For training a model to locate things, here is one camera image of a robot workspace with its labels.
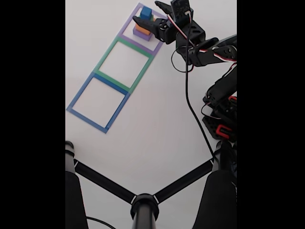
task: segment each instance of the red and white wire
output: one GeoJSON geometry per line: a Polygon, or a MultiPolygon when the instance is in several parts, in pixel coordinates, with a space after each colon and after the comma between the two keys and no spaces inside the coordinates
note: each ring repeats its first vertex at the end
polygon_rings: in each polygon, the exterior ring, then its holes
{"type": "MultiPolygon", "coordinates": [[[[206,49],[200,49],[199,52],[207,52],[208,50],[206,49]]],[[[218,59],[224,61],[224,62],[237,62],[237,60],[233,60],[233,59],[230,59],[230,58],[224,58],[222,57],[221,55],[218,55],[216,53],[214,53],[214,56],[217,57],[218,59]]]]}
{"type": "MultiPolygon", "coordinates": [[[[177,26],[177,24],[173,21],[173,19],[171,18],[171,16],[169,14],[167,14],[167,18],[168,20],[170,20],[170,22],[174,25],[174,27],[176,27],[176,29],[179,31],[179,33],[185,38],[187,39],[187,36],[185,35],[185,33],[177,26]]],[[[189,40],[189,43],[195,47],[195,45],[193,44],[193,42],[191,40],[189,40]]]]}
{"type": "Polygon", "coordinates": [[[204,114],[204,113],[202,112],[202,109],[203,109],[205,106],[209,105],[209,104],[211,104],[211,103],[207,103],[207,104],[203,105],[203,107],[201,108],[201,113],[202,113],[204,116],[207,116],[207,117],[210,117],[210,118],[221,119],[221,118],[218,118],[218,117],[214,117],[214,116],[210,116],[210,115],[204,114]]]}

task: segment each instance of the green square frame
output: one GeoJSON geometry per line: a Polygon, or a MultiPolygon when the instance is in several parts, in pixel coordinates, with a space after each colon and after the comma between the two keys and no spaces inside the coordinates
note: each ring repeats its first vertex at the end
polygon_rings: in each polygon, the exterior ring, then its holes
{"type": "Polygon", "coordinates": [[[109,48],[107,49],[107,51],[105,52],[105,54],[102,56],[101,60],[97,63],[97,65],[95,66],[95,68],[93,69],[93,72],[98,74],[99,76],[105,78],[106,80],[109,80],[110,82],[114,83],[115,85],[117,85],[118,87],[128,91],[130,94],[134,91],[134,89],[136,88],[136,86],[138,85],[138,83],[140,82],[140,80],[142,79],[143,75],[145,74],[146,70],[148,69],[149,65],[151,64],[151,62],[153,61],[154,56],[149,54],[148,52],[142,50],[141,48],[139,48],[138,46],[129,43],[128,41],[122,39],[119,36],[116,36],[115,39],[113,40],[113,42],[111,43],[111,45],[109,46],[109,48]],[[107,56],[110,54],[110,52],[112,51],[112,49],[114,48],[114,46],[116,45],[117,42],[120,42],[134,50],[136,50],[137,52],[143,54],[144,56],[148,57],[147,62],[145,63],[144,67],[142,68],[142,70],[140,71],[139,75],[137,76],[137,78],[135,79],[135,81],[133,82],[132,86],[129,88],[126,85],[120,83],[119,81],[111,78],[110,76],[108,76],[107,74],[101,72],[99,70],[99,68],[101,67],[101,65],[104,63],[104,61],[106,60],[107,56]]]}

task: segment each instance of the orange cube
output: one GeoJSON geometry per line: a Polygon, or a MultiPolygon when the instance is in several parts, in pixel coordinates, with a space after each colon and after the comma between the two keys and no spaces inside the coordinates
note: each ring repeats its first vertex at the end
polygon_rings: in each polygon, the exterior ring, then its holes
{"type": "Polygon", "coordinates": [[[140,27],[137,23],[135,24],[135,28],[137,31],[141,32],[141,33],[144,33],[146,35],[149,35],[151,34],[151,32],[149,32],[148,30],[146,29],[143,29],[142,27],[140,27]]]}

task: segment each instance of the purple cube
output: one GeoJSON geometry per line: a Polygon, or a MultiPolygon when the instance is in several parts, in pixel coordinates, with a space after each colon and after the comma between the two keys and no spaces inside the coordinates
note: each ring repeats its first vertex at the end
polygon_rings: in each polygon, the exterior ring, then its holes
{"type": "Polygon", "coordinates": [[[133,29],[133,34],[138,36],[138,37],[141,37],[142,39],[146,40],[149,42],[150,38],[152,37],[153,33],[151,32],[149,35],[146,35],[140,31],[137,31],[137,29],[134,27],[133,29]]]}

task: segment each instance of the square frame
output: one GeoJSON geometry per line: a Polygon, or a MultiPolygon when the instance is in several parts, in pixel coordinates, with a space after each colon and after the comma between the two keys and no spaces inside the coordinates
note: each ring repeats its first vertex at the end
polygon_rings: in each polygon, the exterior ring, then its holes
{"type": "Polygon", "coordinates": [[[67,111],[69,111],[70,113],[72,113],[76,117],[80,118],[81,120],[85,121],[86,123],[92,125],[93,127],[99,129],[100,131],[102,131],[104,133],[107,133],[107,131],[109,130],[109,128],[113,124],[114,120],[116,119],[116,117],[118,116],[118,114],[122,110],[123,106],[125,105],[126,101],[128,100],[129,96],[130,96],[130,93],[128,93],[126,90],[118,87],[117,85],[110,82],[109,80],[107,80],[107,79],[99,76],[98,74],[92,72],[89,75],[89,77],[87,78],[87,80],[85,81],[85,83],[81,86],[80,90],[77,92],[76,96],[73,98],[71,103],[69,104],[69,106],[67,108],[67,111]],[[86,89],[86,87],[88,86],[88,84],[90,83],[90,81],[93,78],[96,78],[96,79],[100,80],[102,83],[108,85],[109,87],[111,87],[111,88],[115,89],[116,91],[125,95],[125,97],[123,98],[120,105],[118,106],[118,108],[116,109],[116,111],[114,112],[114,114],[112,115],[111,119],[109,120],[108,124],[105,127],[102,127],[101,125],[97,124],[96,122],[92,121],[91,119],[89,119],[89,118],[83,116],[82,114],[80,114],[79,112],[73,110],[73,106],[75,105],[75,103],[77,102],[77,100],[79,99],[79,97],[81,96],[81,94],[83,93],[83,91],[86,89]]]}
{"type": "Polygon", "coordinates": [[[138,85],[139,81],[142,79],[142,77],[145,74],[146,70],[148,69],[149,65],[153,61],[153,58],[154,58],[153,55],[144,51],[137,45],[129,43],[128,41],[124,40],[123,38],[116,36],[115,39],[113,40],[113,42],[111,43],[111,45],[109,46],[109,48],[106,50],[105,54],[102,56],[101,60],[97,63],[97,65],[93,69],[93,72],[98,74],[99,76],[107,79],[108,81],[112,82],[113,84],[117,85],[118,87],[124,89],[125,91],[127,91],[131,94],[131,93],[133,93],[135,87],[138,85]],[[137,78],[135,79],[135,81],[133,82],[133,84],[130,88],[99,70],[99,68],[104,63],[104,61],[106,60],[106,58],[108,57],[108,55],[110,54],[110,52],[112,51],[112,49],[114,48],[114,46],[116,45],[117,42],[120,42],[120,43],[130,47],[131,49],[134,49],[137,52],[143,54],[144,56],[148,57],[147,62],[145,63],[144,67],[142,68],[142,70],[140,71],[140,73],[138,74],[137,78]]]}
{"type": "MultiPolygon", "coordinates": [[[[146,48],[145,46],[139,44],[138,42],[134,41],[133,39],[130,39],[129,37],[126,37],[125,35],[123,35],[125,29],[129,25],[129,23],[132,21],[132,17],[138,12],[139,8],[143,8],[143,7],[144,7],[144,5],[142,3],[138,3],[138,5],[134,8],[131,15],[129,16],[129,18],[127,19],[127,21],[125,22],[125,24],[123,25],[123,27],[121,28],[121,30],[119,31],[117,36],[123,38],[124,40],[128,41],[129,43],[134,44],[134,45],[138,46],[139,48],[141,48],[142,50],[155,56],[157,54],[157,52],[160,50],[163,42],[160,41],[154,50],[150,50],[149,48],[146,48]]],[[[158,16],[159,18],[166,19],[166,17],[164,15],[162,15],[154,10],[152,10],[152,14],[154,16],[158,16]]]]}

